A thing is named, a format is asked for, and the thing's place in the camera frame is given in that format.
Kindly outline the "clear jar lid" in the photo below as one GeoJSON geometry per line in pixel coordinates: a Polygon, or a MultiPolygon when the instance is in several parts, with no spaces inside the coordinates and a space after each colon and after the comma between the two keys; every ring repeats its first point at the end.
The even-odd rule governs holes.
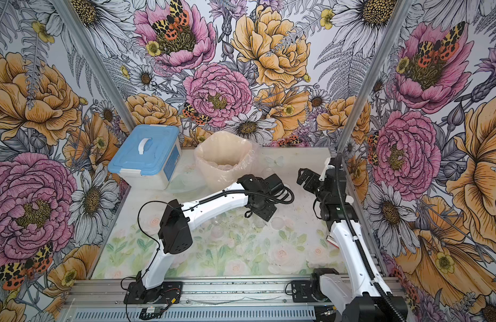
{"type": "Polygon", "coordinates": [[[270,221],[271,227],[274,230],[281,230],[285,227],[285,221],[281,217],[274,217],[270,221]]]}
{"type": "Polygon", "coordinates": [[[220,240],[223,238],[224,235],[225,235],[224,228],[219,225],[214,226],[210,231],[210,237],[213,240],[220,240]]]}

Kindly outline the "clear jar dried tea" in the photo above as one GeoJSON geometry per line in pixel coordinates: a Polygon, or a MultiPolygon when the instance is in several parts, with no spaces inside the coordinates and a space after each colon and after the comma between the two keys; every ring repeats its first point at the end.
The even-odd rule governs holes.
{"type": "Polygon", "coordinates": [[[257,228],[257,229],[263,229],[266,225],[267,225],[267,222],[264,221],[263,219],[261,219],[260,217],[256,217],[254,218],[253,220],[253,225],[257,228]]]}

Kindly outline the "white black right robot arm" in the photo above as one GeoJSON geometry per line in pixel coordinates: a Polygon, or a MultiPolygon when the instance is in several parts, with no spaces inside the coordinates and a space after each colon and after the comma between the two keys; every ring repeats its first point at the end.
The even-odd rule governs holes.
{"type": "Polygon", "coordinates": [[[340,249],[349,277],[346,283],[334,269],[316,269],[312,294],[319,301],[330,301],[342,321],[406,321],[405,300],[392,292],[374,264],[346,183],[344,170],[336,166],[328,165],[320,174],[298,171],[297,184],[315,196],[329,230],[327,241],[340,249]]]}

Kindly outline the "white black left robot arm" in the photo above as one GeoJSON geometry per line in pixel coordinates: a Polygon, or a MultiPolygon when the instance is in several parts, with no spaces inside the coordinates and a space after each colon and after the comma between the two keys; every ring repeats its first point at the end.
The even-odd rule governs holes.
{"type": "Polygon", "coordinates": [[[157,245],[149,264],[139,271],[127,289],[126,304],[154,303],[163,293],[165,275],[175,257],[193,244],[192,231],[216,216],[237,208],[247,208],[245,217],[256,215],[269,221],[277,205],[294,202],[294,193],[277,174],[267,178],[246,174],[233,184],[199,200],[181,203],[174,199],[162,215],[157,245]]]}

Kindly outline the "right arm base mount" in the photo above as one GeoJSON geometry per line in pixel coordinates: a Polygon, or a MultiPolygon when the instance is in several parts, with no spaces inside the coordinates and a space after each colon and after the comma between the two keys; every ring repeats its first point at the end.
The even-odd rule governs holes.
{"type": "Polygon", "coordinates": [[[330,300],[312,282],[305,280],[292,280],[290,282],[290,296],[294,303],[326,303],[330,300]]]}

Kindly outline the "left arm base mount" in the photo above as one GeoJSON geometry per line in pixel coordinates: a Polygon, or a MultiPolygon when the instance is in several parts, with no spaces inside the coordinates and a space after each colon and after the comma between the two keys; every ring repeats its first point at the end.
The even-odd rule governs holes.
{"type": "Polygon", "coordinates": [[[183,283],[163,282],[160,286],[146,289],[141,282],[131,282],[126,290],[123,303],[128,305],[174,304],[179,303],[183,283]]]}

